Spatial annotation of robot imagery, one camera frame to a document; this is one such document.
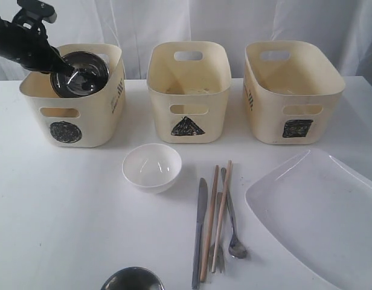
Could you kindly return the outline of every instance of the plastic storage bin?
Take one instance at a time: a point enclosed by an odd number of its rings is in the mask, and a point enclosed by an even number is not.
[[[257,42],[246,47],[243,99],[254,136],[268,144],[319,140],[345,88],[314,45]]]
[[[31,72],[20,85],[40,128],[56,146],[95,147],[107,142],[116,129],[125,102],[121,50],[108,44],[71,44],[59,47],[64,56],[73,51],[105,55],[109,70],[106,86],[95,94],[60,98],[50,75]]]
[[[187,58],[197,52],[200,59]],[[168,143],[209,143],[219,138],[230,85],[228,57],[219,44],[189,41],[155,47],[147,86],[159,137]]]

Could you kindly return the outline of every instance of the chopstick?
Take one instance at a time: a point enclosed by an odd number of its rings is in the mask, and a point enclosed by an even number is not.
[[[214,256],[213,256],[213,264],[211,267],[211,272],[216,271],[216,263],[217,263],[217,253],[218,253],[218,245],[219,245],[219,240],[221,236],[221,229],[222,229],[222,218],[223,218],[223,213],[225,211],[225,206],[226,206],[226,196],[228,195],[228,189],[229,189],[229,180],[230,180],[230,175],[232,172],[232,161],[228,161],[228,166],[226,168],[226,176],[225,176],[225,182],[223,184],[223,193],[222,193],[222,200],[221,200],[221,206],[220,206],[220,211],[218,215],[218,222],[217,222],[217,231],[216,231],[216,244],[214,246]]]
[[[219,166],[216,165],[216,170],[214,172],[213,188],[211,190],[208,235],[207,235],[206,241],[205,241],[204,256],[202,258],[202,270],[200,272],[200,281],[201,282],[206,281],[206,276],[207,276],[207,271],[208,271],[208,256],[209,256],[209,248],[210,248],[210,241],[211,241],[211,230],[213,229],[214,208],[216,207],[218,174],[219,174]]]

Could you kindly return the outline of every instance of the white plate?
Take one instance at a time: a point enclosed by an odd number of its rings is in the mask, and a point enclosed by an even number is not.
[[[372,290],[372,182],[307,150],[252,185],[246,202],[298,260],[335,286]]]

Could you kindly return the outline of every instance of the white ceramic bowl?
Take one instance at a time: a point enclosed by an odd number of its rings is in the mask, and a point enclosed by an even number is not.
[[[164,144],[145,144],[131,151],[123,161],[123,175],[137,189],[159,193],[169,189],[182,168],[178,152]]]

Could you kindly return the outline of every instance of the white curtain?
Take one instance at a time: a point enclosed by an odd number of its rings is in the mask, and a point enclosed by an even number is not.
[[[57,21],[51,45],[109,43],[123,49],[128,79],[145,79],[152,49],[167,41],[223,45],[232,76],[242,77],[245,47],[258,40],[303,40],[319,47],[343,76],[372,84],[372,0],[45,0]],[[16,1],[0,0],[11,20]],[[27,72],[0,58],[0,80]]]

